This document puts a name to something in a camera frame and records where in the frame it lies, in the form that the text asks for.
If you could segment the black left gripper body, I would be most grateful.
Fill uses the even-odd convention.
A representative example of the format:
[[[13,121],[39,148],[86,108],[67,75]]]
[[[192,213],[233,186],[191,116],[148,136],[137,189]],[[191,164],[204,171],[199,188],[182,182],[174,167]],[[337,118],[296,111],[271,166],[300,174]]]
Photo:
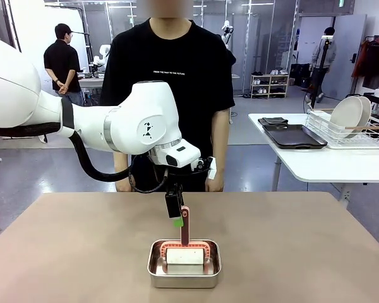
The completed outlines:
[[[174,167],[168,167],[168,169],[169,173],[167,180],[164,185],[157,190],[157,192],[165,192],[166,186],[173,185],[175,183],[180,183],[184,192],[196,191],[196,177],[188,176],[188,174],[192,173],[190,165],[186,165],[178,169]],[[155,174],[155,185],[153,185],[153,187],[156,187],[162,182],[164,178],[165,167],[163,165],[154,165],[153,172]]]

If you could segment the person's left hand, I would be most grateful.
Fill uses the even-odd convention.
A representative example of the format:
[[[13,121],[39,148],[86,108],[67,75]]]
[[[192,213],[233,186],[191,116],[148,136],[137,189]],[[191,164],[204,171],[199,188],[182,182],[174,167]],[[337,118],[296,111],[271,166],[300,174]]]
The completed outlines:
[[[217,172],[213,179],[207,178],[205,190],[206,192],[222,192],[224,190],[224,173]]]

